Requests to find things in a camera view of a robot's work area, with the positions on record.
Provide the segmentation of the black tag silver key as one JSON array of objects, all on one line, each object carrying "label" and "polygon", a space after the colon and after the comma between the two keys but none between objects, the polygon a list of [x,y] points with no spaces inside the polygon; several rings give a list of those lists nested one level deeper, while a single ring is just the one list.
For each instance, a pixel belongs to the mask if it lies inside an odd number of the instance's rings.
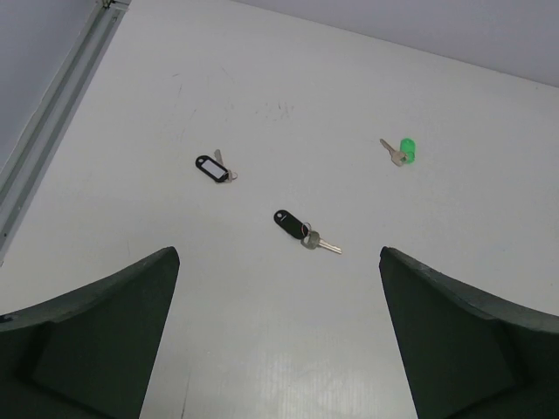
[{"label": "black tag silver key", "polygon": [[310,223],[303,223],[285,209],[276,211],[273,220],[285,233],[299,240],[300,244],[308,250],[323,249],[338,255],[342,254],[340,247],[325,241],[320,233],[312,228]]}]

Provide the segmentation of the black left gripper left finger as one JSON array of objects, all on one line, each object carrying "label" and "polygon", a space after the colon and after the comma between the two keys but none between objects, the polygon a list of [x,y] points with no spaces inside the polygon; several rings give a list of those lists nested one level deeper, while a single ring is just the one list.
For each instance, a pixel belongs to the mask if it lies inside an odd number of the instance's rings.
[{"label": "black left gripper left finger", "polygon": [[163,248],[1,317],[3,418],[137,418],[180,267]]}]

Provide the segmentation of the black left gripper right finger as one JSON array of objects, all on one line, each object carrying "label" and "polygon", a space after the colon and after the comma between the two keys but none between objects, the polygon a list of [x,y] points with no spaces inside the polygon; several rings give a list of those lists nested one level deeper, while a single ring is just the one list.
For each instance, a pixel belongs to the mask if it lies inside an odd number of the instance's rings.
[{"label": "black left gripper right finger", "polygon": [[556,418],[558,318],[385,247],[379,271],[420,418]]}]

